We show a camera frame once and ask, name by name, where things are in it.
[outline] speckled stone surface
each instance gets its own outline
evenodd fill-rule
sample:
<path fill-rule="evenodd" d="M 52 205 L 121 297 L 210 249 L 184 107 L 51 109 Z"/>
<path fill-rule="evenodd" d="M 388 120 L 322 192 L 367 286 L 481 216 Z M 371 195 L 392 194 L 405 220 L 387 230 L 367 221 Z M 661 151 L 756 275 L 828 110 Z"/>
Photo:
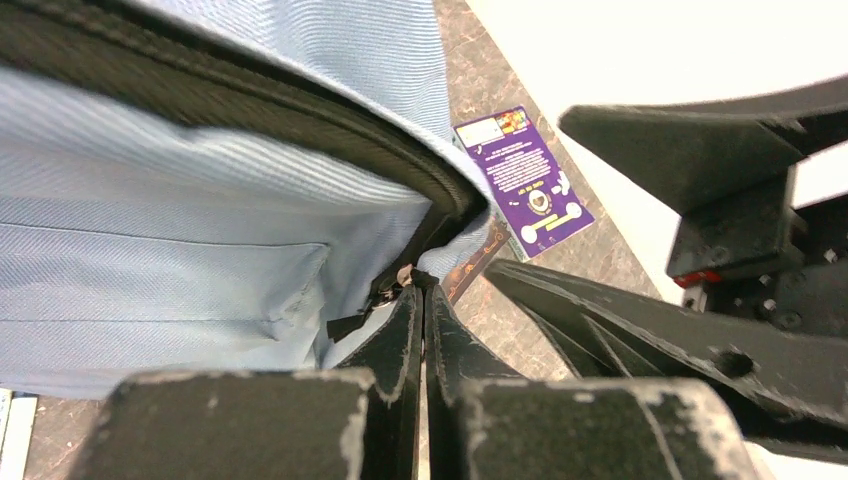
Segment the speckled stone surface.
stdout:
<path fill-rule="evenodd" d="M 624 238 L 465 1 L 434 3 L 447 53 L 454 123 L 523 105 L 572 187 L 596 218 L 589 228 L 532 263 L 658 298 Z M 504 248 L 499 256 L 510 258 L 512 254 Z M 539 329 L 484 279 L 475 280 L 456 311 L 483 343 L 527 377 L 556 380 L 569 375 Z M 424 407 L 422 424 L 426 422 Z M 41 398 L 25 478 L 64 480 L 99 408 L 98 402 Z M 429 478 L 426 437 L 420 447 L 419 478 Z"/>

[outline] zipper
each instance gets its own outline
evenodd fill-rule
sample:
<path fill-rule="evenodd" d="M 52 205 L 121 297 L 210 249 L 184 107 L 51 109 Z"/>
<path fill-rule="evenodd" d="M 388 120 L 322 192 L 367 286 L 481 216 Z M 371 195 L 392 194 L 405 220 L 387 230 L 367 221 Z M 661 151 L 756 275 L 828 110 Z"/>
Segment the zipper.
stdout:
<path fill-rule="evenodd" d="M 444 246 L 486 201 L 444 159 L 365 107 L 237 46 L 110 0 L 0 2 L 0 64 L 95 92 L 189 127 L 263 134 L 406 185 L 433 202 L 372 283 Z"/>

